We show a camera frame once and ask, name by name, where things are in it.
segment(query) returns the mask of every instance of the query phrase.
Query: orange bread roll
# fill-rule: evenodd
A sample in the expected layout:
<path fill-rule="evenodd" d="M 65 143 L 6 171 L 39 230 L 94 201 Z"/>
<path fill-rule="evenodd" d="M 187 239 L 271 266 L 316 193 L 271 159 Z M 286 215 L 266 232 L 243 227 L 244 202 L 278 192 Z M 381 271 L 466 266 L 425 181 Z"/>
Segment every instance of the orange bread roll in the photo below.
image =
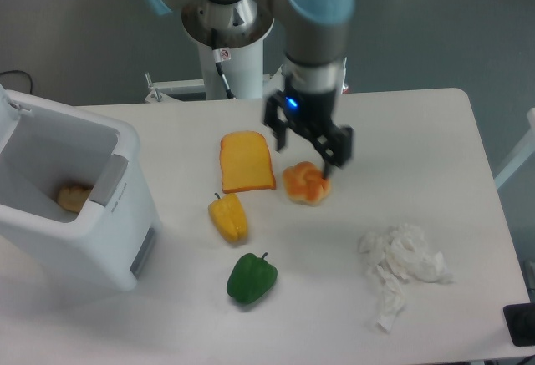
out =
<path fill-rule="evenodd" d="M 269 148 L 259 133 L 239 131 L 225 135 L 219 161 L 225 194 L 276 187 Z"/>
<path fill-rule="evenodd" d="M 297 163 L 283 172 L 284 189 L 290 200 L 317 205 L 331 191 L 320 169 L 310 162 Z"/>

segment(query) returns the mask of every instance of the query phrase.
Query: white paper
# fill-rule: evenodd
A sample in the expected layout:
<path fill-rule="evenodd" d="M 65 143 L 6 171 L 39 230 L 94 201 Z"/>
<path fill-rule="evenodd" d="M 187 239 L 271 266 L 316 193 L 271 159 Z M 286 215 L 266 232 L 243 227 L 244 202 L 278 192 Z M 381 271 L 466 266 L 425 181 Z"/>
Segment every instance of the white paper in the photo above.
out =
<path fill-rule="evenodd" d="M 433 252 L 418 226 L 402 225 L 385 233 L 368 232 L 359 242 L 370 272 L 375 272 L 383 285 L 380 293 L 380 314 L 377 323 L 390 332 L 394 320 L 406 303 L 400 280 L 410 278 L 432 283 L 452 282 L 441 252 Z"/>

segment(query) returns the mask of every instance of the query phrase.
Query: white table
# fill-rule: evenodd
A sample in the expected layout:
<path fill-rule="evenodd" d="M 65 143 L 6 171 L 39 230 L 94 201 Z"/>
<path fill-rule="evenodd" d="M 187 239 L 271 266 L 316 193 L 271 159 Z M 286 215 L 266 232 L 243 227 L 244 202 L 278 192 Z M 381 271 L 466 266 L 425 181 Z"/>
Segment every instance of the white table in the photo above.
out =
<path fill-rule="evenodd" d="M 207 206 L 221 191 L 219 141 L 257 130 L 262 102 L 92 107 L 133 124 L 141 166 L 164 232 L 131 293 L 73 291 L 0 241 L 2 364 L 408 364 L 521 357 L 502 307 L 527 302 L 511 237 L 468 98 L 459 90 L 347 95 L 337 123 L 354 127 L 354 159 L 332 177 L 317 208 L 288 201 L 283 169 L 320 164 L 290 135 L 272 150 L 275 191 L 241 193 L 247 244 L 229 246 Z M 374 326 L 377 296 L 357 241 L 367 230 L 422 226 L 456 282 L 412 282 L 390 335 Z M 268 297 L 249 311 L 226 283 L 237 259 L 278 268 Z"/>

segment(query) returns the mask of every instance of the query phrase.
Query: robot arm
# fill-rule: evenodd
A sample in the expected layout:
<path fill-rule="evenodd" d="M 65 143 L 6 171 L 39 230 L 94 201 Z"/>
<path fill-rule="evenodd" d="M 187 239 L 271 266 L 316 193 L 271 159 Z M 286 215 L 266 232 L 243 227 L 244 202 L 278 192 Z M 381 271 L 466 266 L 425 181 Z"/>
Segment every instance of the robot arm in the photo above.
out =
<path fill-rule="evenodd" d="M 197 0 L 163 1 L 182 8 Z M 207 1 L 232 5 L 241 0 Z M 264 124 L 273 130 L 277 150 L 286 144 L 287 128 L 310 141 L 324 159 L 326 178 L 331 166 L 342 167 L 351 158 L 353 130 L 337 127 L 331 116 L 341 90 L 354 0 L 254 1 L 285 27 L 287 36 L 284 91 L 267 99 Z"/>

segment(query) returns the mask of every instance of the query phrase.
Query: food item in bin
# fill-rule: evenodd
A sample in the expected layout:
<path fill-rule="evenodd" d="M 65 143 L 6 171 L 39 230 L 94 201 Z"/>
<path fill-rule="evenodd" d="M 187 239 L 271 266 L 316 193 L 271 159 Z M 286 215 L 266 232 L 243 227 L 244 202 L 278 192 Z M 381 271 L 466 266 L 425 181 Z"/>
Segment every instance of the food item in bin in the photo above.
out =
<path fill-rule="evenodd" d="M 310 162 L 297 163 L 283 172 L 284 189 L 290 200 L 317 205 L 331 191 L 331 182 Z"/>
<path fill-rule="evenodd" d="M 91 194 L 91 188 L 80 185 L 63 186 L 58 193 L 58 205 L 69 212 L 80 213 L 85 201 Z"/>
<path fill-rule="evenodd" d="M 208 206 L 208 213 L 219 233 L 228 242 L 247 238 L 247 217 L 237 195 L 216 196 L 218 199 Z"/>
<path fill-rule="evenodd" d="M 238 131 L 221 140 L 219 161 L 225 194 L 275 190 L 275 176 L 266 139 L 254 131 Z"/>
<path fill-rule="evenodd" d="M 255 302 L 275 284 L 277 268 L 264 259 L 266 255 L 267 252 L 259 258 L 254 254 L 245 254 L 232 269 L 227 282 L 227 294 L 238 303 L 247 305 Z"/>

